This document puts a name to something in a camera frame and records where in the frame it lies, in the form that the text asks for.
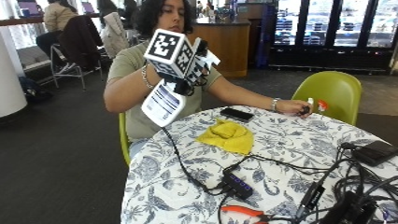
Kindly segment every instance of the chair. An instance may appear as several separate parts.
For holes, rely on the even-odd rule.
[[[128,136],[126,132],[126,113],[120,113],[120,136],[122,136],[124,160],[127,165],[130,165],[131,159],[130,159],[130,150],[128,150],[130,142],[128,142]]]
[[[296,90],[293,100],[308,101],[313,98],[315,113],[320,113],[317,101],[324,100],[329,108],[323,114],[356,125],[361,94],[363,86],[356,77],[343,72],[325,71],[304,80]]]
[[[83,69],[83,67],[80,65],[75,65],[74,67],[71,67],[70,69],[66,70],[66,72],[60,72],[58,70],[58,67],[54,63],[54,54],[59,54],[62,56],[62,58],[66,58],[66,55],[63,54],[63,49],[62,49],[62,45],[60,44],[54,44],[51,46],[51,74],[52,74],[52,78],[54,78],[54,82],[55,82],[55,86],[58,87],[58,89],[60,89],[60,85],[59,85],[59,81],[58,79],[60,77],[78,77],[82,81],[83,81],[83,87],[84,87],[84,91],[86,91],[86,78],[84,76],[100,71],[100,77],[102,77],[102,81],[104,81],[104,76],[103,76],[103,67],[102,67],[102,62],[99,60],[98,62],[98,66],[95,66],[91,70],[86,71]]]
[[[60,44],[51,46],[51,71],[56,87],[59,88],[58,78],[79,77],[83,81],[86,91],[84,76],[95,71],[100,71],[102,80],[102,54],[98,49],[104,43],[91,18],[88,16],[74,17],[66,26],[63,33],[59,35]],[[54,54],[63,54],[70,63],[76,67],[60,73],[56,71],[52,59]]]

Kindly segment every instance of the counter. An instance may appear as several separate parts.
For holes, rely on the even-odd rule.
[[[207,40],[210,50],[219,56],[222,62],[215,67],[226,77],[245,77],[248,75],[248,50],[251,22],[247,19],[226,22],[210,18],[195,20],[195,32],[188,39]]]
[[[100,17],[99,13],[86,14],[91,18]],[[32,24],[32,23],[42,23],[43,17],[27,17],[21,19],[10,19],[10,20],[0,20],[0,26],[11,26],[11,25],[22,25],[22,24]]]

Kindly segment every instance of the backpack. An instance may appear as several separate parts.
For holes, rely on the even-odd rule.
[[[19,80],[30,103],[40,103],[52,97],[52,93],[46,91],[32,79],[19,77]]]

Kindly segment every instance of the electronic device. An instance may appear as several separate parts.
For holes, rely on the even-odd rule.
[[[176,83],[160,81],[144,100],[142,110],[152,121],[164,127],[174,122],[186,107],[187,97],[174,92]]]
[[[398,155],[398,147],[384,141],[375,141],[364,147],[357,147],[352,155],[369,166],[377,166]]]
[[[368,224],[371,223],[377,204],[368,202],[367,204],[357,204],[359,195],[352,191],[347,191],[344,197],[340,199],[329,213],[321,219],[320,224]]]
[[[243,122],[249,122],[255,117],[255,114],[247,113],[229,107],[223,109],[220,111],[220,114],[228,118],[237,119]]]
[[[86,14],[92,14],[96,13],[95,12],[95,8],[92,7],[90,2],[83,2],[83,6],[84,6],[84,12]]]
[[[186,34],[158,29],[144,58],[152,63],[163,78],[143,103],[143,112],[162,127],[168,125],[183,108],[186,96],[195,91],[203,70],[211,71],[220,59],[200,38],[192,46]]]
[[[232,173],[224,173],[223,183],[236,192],[236,196],[247,200],[253,195],[252,187]]]
[[[42,13],[39,12],[38,9],[36,0],[18,0],[18,6],[22,8],[22,10],[28,9],[28,15],[31,17],[38,17],[38,16],[42,17]]]
[[[303,111],[299,112],[300,115],[309,114],[311,112],[311,107],[308,105],[303,106]]]

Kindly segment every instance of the glass door refrigerator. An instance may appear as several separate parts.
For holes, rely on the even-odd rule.
[[[280,0],[271,66],[388,71],[396,0]]]

